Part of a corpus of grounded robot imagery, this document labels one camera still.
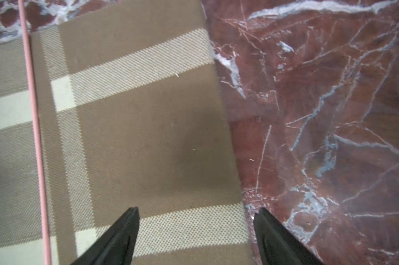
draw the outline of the floor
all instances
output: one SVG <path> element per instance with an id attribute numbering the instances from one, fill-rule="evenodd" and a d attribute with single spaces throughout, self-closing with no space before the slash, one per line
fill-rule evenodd
<path id="1" fill-rule="evenodd" d="M 34 31 L 112 3 L 26 11 Z M 399 264 L 399 0 L 202 5 L 249 224 L 266 207 L 326 264 Z"/>

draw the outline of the marble tile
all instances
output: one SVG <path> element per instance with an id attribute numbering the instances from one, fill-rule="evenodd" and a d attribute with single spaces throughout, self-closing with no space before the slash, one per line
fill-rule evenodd
<path id="1" fill-rule="evenodd" d="M 266 207 L 326 264 L 399 264 L 399 0 L 202 4 L 252 234 Z"/>

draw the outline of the pink pole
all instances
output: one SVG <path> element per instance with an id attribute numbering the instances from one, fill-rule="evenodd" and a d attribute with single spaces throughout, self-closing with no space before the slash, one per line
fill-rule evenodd
<path id="1" fill-rule="evenodd" d="M 23 0 L 19 1 L 20 24 L 22 25 L 24 59 L 26 61 L 27 83 L 29 85 L 30 105 L 33 119 L 33 136 L 35 138 L 36 164 L 38 166 L 39 200 L 41 202 L 41 223 L 43 241 L 43 262 L 51 265 L 51 246 L 49 243 L 47 195 L 45 192 L 45 178 L 43 176 L 41 129 L 39 127 L 38 106 L 36 103 L 35 80 L 33 77 L 32 56 L 30 53 L 29 35 L 26 26 Z"/>

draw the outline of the plaid carpet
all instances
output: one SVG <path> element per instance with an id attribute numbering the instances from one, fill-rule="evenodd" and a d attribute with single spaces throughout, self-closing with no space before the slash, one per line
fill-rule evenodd
<path id="1" fill-rule="evenodd" d="M 251 264 L 196 0 L 127 0 L 31 37 L 53 264 L 140 209 L 134 265 Z M 20 40 L 0 46 L 0 264 L 42 264 Z"/>

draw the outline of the cream stripe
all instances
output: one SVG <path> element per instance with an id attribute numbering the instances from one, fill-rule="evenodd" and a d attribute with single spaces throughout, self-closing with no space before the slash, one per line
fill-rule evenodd
<path id="1" fill-rule="evenodd" d="M 52 265 L 58 265 L 57 239 L 50 237 Z M 1 265 L 43 265 L 42 239 L 0 248 Z"/>
<path id="2" fill-rule="evenodd" d="M 167 42 L 71 74 L 70 79 L 75 103 L 79 106 L 212 63 L 207 31 L 196 29 Z"/>
<path id="3" fill-rule="evenodd" d="M 97 238 L 108 227 L 96 228 Z M 248 237 L 242 203 L 189 209 L 141 219 L 133 256 L 241 244 Z"/>
<path id="4" fill-rule="evenodd" d="M 32 120 L 29 91 L 0 98 L 0 130 Z"/>
<path id="5" fill-rule="evenodd" d="M 80 124 L 75 108 L 57 113 L 75 230 L 92 228 L 94 212 Z"/>
<path id="6" fill-rule="evenodd" d="M 57 27 L 41 33 L 42 48 L 51 82 L 63 148 L 71 215 L 75 230 L 92 228 L 94 212 L 86 170 L 79 117 L 71 90 L 63 45 Z"/>
<path id="7" fill-rule="evenodd" d="M 64 57 L 64 49 L 61 43 L 58 26 L 42 31 L 40 35 L 49 79 L 55 80 L 67 75 L 69 72 L 67 70 L 67 63 Z"/>
<path id="8" fill-rule="evenodd" d="M 90 228 L 82 231 L 76 231 L 76 250 L 77 257 L 80 257 L 88 248 L 91 247 L 96 241 L 96 231 L 95 228 Z"/>

